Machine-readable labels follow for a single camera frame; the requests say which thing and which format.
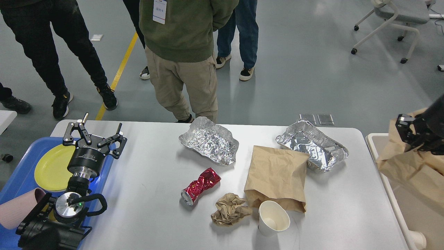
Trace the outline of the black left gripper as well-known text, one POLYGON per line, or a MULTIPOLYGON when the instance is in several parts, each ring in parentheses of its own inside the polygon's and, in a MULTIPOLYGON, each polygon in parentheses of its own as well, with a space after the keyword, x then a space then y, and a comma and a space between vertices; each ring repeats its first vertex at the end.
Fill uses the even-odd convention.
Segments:
MULTIPOLYGON (((77 130, 80 134, 80 139, 85 141, 85 144, 90 146, 92 139, 84 127, 87 121, 89 113, 85 113, 82 120, 77 120, 75 123, 69 123, 65 131, 65 135, 62 140, 64 146, 75 145, 73 136, 71 135, 74 130, 77 130)), ((102 139, 97 143, 98 151, 92 148, 76 148, 73 156, 68 163, 68 171, 73 174, 73 177, 82 178, 95 178, 100 175, 103 163, 106 155, 111 155, 115 159, 119 159, 127 138, 123 136, 121 132, 122 123, 119 123, 116 134, 108 138, 102 139), (109 146, 118 143, 119 147, 116 147, 112 151, 109 146)))

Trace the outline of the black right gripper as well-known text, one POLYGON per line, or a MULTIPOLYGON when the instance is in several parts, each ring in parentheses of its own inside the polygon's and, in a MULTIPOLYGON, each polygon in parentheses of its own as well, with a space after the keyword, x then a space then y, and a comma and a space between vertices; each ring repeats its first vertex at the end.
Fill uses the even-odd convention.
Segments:
POLYGON ((412 117, 399 114, 395 122, 401 141, 418 148, 419 151, 430 151, 433 155, 443 155, 444 138, 444 95, 438 98, 425 112, 412 117), (413 124, 415 133, 410 129, 413 124))

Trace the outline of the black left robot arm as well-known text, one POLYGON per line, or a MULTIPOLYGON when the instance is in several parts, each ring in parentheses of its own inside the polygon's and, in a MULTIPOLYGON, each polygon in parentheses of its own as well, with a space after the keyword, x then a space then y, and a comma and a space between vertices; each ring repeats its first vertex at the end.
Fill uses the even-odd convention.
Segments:
POLYGON ((19 224, 18 247, 24 250, 76 250, 92 230, 83 226, 86 217, 101 215, 107 209, 105 197, 92 193, 90 179, 100 176, 106 156, 121 156, 127 138, 120 123, 116 134, 104 138, 85 128, 82 120, 68 124, 62 144, 75 146, 67 169, 72 173, 67 188, 58 197, 47 193, 19 224))

